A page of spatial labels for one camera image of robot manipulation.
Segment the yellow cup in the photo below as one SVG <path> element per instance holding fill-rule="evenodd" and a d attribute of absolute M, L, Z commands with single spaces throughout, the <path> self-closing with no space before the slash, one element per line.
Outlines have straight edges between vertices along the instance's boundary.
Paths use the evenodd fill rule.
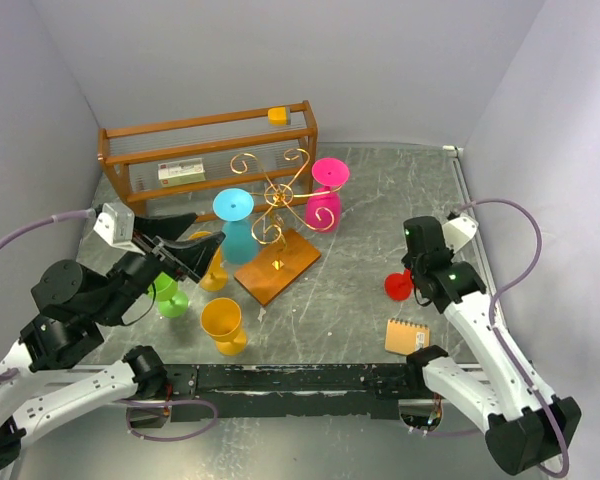
<path fill-rule="evenodd" d="M 224 355 L 237 355 L 247 346 L 240 306 L 230 298 L 210 301 L 200 315 L 200 325 Z"/>
<path fill-rule="evenodd" d="M 211 235 L 211 232 L 196 232 L 189 237 L 189 240 L 194 240 L 200 237 L 206 237 L 207 235 Z M 203 290 L 207 292 L 217 292 L 218 290 L 224 288 L 229 280 L 229 274 L 227 271 L 222 268 L 222 251 L 218 249 L 213 256 L 213 260 L 211 260 L 211 265 L 209 265 L 209 270 L 206 275 L 202 277 L 198 285 Z"/>

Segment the red object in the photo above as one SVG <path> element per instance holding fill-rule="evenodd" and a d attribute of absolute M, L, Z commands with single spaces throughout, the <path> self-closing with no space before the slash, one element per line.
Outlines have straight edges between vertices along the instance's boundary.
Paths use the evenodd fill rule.
<path fill-rule="evenodd" d="M 413 291 L 413 282 L 411 282 L 411 272 L 405 270 L 404 273 L 392 273 L 384 280 L 384 290 L 391 300 L 402 302 L 409 298 Z"/>

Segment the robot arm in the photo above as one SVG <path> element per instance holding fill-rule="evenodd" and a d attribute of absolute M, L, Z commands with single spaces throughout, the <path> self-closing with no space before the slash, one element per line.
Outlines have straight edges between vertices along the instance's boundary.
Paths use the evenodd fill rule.
<path fill-rule="evenodd" d="M 490 386 L 464 372 L 436 346 L 407 357 L 419 381 L 447 398 L 485 433 L 491 455 L 505 472 L 515 475 L 558 455 L 556 435 L 538 396 L 549 405 L 567 445 L 581 417 L 575 400 L 558 398 L 506 327 L 498 322 L 491 325 L 491 297 L 484 283 L 470 264 L 451 261 L 454 251 L 447 246 L 438 220 L 407 220 L 404 232 L 407 254 L 402 263 L 411 270 L 414 286 L 426 300 L 421 305 L 433 304 L 456 327 Z M 531 387 L 523 376 L 532 379 Z"/>
<path fill-rule="evenodd" d="M 0 469 L 22 446 L 54 428 L 115 400 L 149 398 L 164 386 L 158 355 L 151 347 L 136 347 L 91 378 L 35 396 L 57 370 L 73 368 L 104 341 L 98 324 L 122 325 L 122 315 L 160 273 L 195 282 L 205 275 L 224 234 L 178 242 L 195 219 L 195 214 L 134 218 L 122 204 L 105 204 L 94 230 L 126 250 L 122 258 L 106 275 L 73 260 L 59 261 L 42 275 L 31 290 L 40 313 L 0 362 L 0 373 L 17 371 L 0 383 Z"/>

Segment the wooden rack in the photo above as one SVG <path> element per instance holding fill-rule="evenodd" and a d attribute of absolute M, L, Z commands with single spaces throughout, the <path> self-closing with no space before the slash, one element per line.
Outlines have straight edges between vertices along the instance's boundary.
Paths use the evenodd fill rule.
<path fill-rule="evenodd" d="M 137 147 L 129 149 L 127 153 L 124 148 L 118 148 L 115 154 L 111 155 L 112 142 L 125 137 L 140 136 L 144 139 L 141 145 L 150 143 L 151 136 L 173 130 L 189 129 L 192 136 L 195 136 L 194 127 L 206 127 L 209 125 L 226 124 L 230 122 L 241 122 L 257 118 L 266 118 L 269 108 L 260 108 L 256 110 L 246 110 L 242 112 L 225 113 L 221 115 L 211 115 L 207 117 L 190 118 L 184 120 L 174 120 L 163 123 L 153 123 L 133 127 L 100 129 L 98 137 L 98 161 L 103 172 L 111 182 L 120 199 L 127 204 L 137 215 L 147 215 L 147 201 L 190 192 L 198 192 L 212 188 L 227 188 L 244 183 L 263 181 L 265 175 L 263 172 L 249 173 L 245 175 L 227 175 L 223 178 L 207 179 L 201 182 L 189 183 L 185 185 L 171 186 L 165 188 L 138 188 L 132 184 L 130 169 L 134 165 L 146 164 L 156 161 L 165 161 L 169 159 L 187 158 L 191 156 L 209 154 L 213 152 L 224 152 L 231 150 L 249 151 L 250 147 L 262 146 L 267 144 L 276 144 L 280 142 L 297 142 L 300 148 L 307 150 L 311 156 L 311 165 L 315 161 L 316 147 L 318 141 L 318 125 L 311 110 L 308 101 L 296 103 L 288 106 L 291 114 L 301 113 L 302 124 L 296 124 L 293 127 L 275 127 L 269 126 L 267 122 L 266 132 L 254 132 L 253 134 L 240 135 L 232 138 L 201 138 L 201 141 L 194 141 L 185 145 L 163 145 L 156 149 L 140 149 Z M 233 154 L 227 155 L 222 161 L 229 164 Z M 299 165 L 289 166 L 287 168 L 278 168 L 268 171 L 270 178 L 280 178 L 293 176 L 297 173 Z M 313 191 L 313 177 L 311 176 L 311 166 L 303 172 L 303 186 L 306 193 Z M 292 205 L 306 203 L 307 198 L 294 199 Z M 260 212 L 268 208 L 268 205 L 256 205 L 254 212 Z M 205 213 L 198 218 L 198 221 L 208 221 L 217 218 L 213 213 Z"/>

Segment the spiral notebook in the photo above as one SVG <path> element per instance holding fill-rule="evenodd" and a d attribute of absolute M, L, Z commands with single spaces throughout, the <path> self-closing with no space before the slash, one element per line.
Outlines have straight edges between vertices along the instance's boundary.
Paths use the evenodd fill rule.
<path fill-rule="evenodd" d="M 406 322 L 399 318 L 390 318 L 387 322 L 387 337 L 384 348 L 398 355 L 410 353 L 429 346 L 429 327 Z"/>

